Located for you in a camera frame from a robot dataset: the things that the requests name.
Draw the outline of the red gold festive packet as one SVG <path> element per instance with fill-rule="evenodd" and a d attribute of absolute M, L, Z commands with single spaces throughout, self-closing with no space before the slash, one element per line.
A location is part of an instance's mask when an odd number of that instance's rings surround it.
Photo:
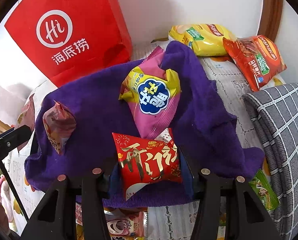
<path fill-rule="evenodd" d="M 122 189 L 129 200 L 147 185 L 161 181 L 182 182 L 177 146 L 172 129 L 165 128 L 155 139 L 112 133 Z"/>

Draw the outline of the green rice cracker bag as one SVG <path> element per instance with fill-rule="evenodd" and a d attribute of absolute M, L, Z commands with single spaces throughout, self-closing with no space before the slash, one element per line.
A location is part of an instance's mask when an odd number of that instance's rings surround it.
<path fill-rule="evenodd" d="M 280 202 L 262 170 L 258 170 L 249 185 L 261 200 L 267 211 L 275 210 Z"/>

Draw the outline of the panda red snack packet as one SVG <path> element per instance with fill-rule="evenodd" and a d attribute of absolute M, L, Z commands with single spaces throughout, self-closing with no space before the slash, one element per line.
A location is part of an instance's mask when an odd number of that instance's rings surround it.
<path fill-rule="evenodd" d="M 48 140 L 58 155 L 65 153 L 65 145 L 76 129 L 76 118 L 62 103 L 55 101 L 54 106 L 43 114 L 44 129 Z"/>

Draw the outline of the white plastic bag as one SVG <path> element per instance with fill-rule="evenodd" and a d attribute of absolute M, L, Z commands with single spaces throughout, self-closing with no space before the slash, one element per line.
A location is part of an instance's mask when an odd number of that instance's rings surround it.
<path fill-rule="evenodd" d="M 22 83 L 7 88 L 0 86 L 0 121 L 9 126 L 15 125 L 31 91 Z"/>

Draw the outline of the fruit print tablecloth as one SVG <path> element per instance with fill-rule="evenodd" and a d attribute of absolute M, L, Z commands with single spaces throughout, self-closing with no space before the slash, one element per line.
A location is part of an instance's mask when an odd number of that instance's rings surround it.
<path fill-rule="evenodd" d="M 169 41 L 157 41 L 153 43 L 142 43 L 134 46 L 132 60 L 143 59 L 148 56 L 155 47 L 161 46 L 166 49 Z M 229 58 L 203 58 L 199 61 L 202 64 L 207 77 L 216 81 L 218 94 L 222 98 L 225 109 L 237 116 L 236 132 L 243 147 L 259 147 L 263 150 L 254 125 L 244 106 L 242 95 L 251 92 L 248 82 L 233 64 L 229 63 Z M 284 80 L 278 74 L 270 81 L 265 88 L 285 84 Z M 46 77 L 38 86 L 31 91 L 34 94 L 35 118 L 41 109 L 41 103 L 44 97 L 54 91 L 57 87 Z M 41 191 L 33 191 L 29 185 L 24 182 L 24 160 L 29 155 L 33 135 L 27 145 L 20 150 L 20 153 L 13 150 L 6 161 L 6 167 L 15 185 L 15 189 L 20 196 L 24 208 L 30 216 L 37 207 L 38 202 L 43 197 Z M 13 193 L 9 190 L 9 198 L 12 203 L 14 219 L 9 223 L 10 228 L 21 235 L 27 222 L 22 215 L 18 203 Z M 147 219 L 148 239 L 189 239 L 193 230 L 193 225 L 198 211 L 198 201 L 175 206 L 149 207 Z"/>

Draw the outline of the purple towel tray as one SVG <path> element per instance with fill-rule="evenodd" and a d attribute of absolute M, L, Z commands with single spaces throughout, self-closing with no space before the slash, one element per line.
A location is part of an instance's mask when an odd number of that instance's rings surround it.
<path fill-rule="evenodd" d="M 42 116 L 37 117 L 39 148 L 24 163 L 26 180 L 33 188 L 47 191 L 60 174 L 74 178 L 101 167 L 106 158 L 116 154 L 113 133 L 138 136 L 127 103 L 118 99 L 121 83 L 136 66 L 138 61 L 106 68 L 67 83 L 44 98 L 42 112 L 59 101 L 73 112 L 77 126 L 65 153 L 59 155 L 48 140 Z M 264 152 L 241 146 L 236 117 L 226 111 L 215 81 L 208 79 L 194 52 L 172 41 L 166 47 L 162 68 L 178 73 L 182 89 L 171 122 L 176 145 L 200 168 L 221 177 L 251 180 L 263 165 Z"/>

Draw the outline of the pink bear snack packet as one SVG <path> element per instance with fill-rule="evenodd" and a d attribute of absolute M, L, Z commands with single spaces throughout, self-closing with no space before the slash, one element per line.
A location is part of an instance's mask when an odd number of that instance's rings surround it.
<path fill-rule="evenodd" d="M 142 209 L 104 208 L 110 239 L 146 239 L 147 211 Z"/>

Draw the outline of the grey checked folded cloth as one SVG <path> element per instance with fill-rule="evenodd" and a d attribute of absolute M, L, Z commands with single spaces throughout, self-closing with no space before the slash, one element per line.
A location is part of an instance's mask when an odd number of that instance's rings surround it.
<path fill-rule="evenodd" d="M 280 201 L 273 220 L 282 239 L 293 239 L 298 233 L 298 83 L 247 93 L 243 100 Z"/>

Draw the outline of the pink yellow chips bag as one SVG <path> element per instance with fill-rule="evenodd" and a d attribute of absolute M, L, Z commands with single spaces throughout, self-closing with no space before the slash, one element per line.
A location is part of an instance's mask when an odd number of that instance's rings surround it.
<path fill-rule="evenodd" d="M 180 99 L 180 79 L 161 68 L 165 51 L 156 47 L 121 84 L 119 99 L 127 102 L 140 137 L 154 139 L 169 127 Z"/>

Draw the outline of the red paper shopping bag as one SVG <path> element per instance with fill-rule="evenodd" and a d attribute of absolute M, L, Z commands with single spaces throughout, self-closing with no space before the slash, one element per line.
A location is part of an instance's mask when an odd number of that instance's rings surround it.
<path fill-rule="evenodd" d="M 125 63 L 132 54 L 118 0 L 22 0 L 5 27 L 56 86 Z"/>

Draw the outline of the red orange chips bag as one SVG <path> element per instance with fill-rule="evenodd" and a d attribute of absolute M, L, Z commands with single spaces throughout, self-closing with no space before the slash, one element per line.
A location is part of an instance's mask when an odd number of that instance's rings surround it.
<path fill-rule="evenodd" d="M 264 35 L 223 38 L 223 46 L 254 92 L 287 68 L 276 44 Z"/>

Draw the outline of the yellow potato chips bag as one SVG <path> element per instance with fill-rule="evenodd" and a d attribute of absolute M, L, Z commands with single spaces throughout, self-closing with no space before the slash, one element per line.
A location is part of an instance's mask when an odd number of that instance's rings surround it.
<path fill-rule="evenodd" d="M 197 56 L 227 55 L 223 38 L 236 40 L 236 36 L 230 30 L 219 24 L 175 25 L 169 31 L 170 41 L 181 42 Z"/>

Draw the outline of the brown wooden door frame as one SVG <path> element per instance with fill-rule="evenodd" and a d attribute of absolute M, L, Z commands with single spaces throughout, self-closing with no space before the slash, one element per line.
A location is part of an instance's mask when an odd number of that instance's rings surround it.
<path fill-rule="evenodd" d="M 275 41 L 283 11 L 283 0 L 263 0 L 258 35 Z"/>

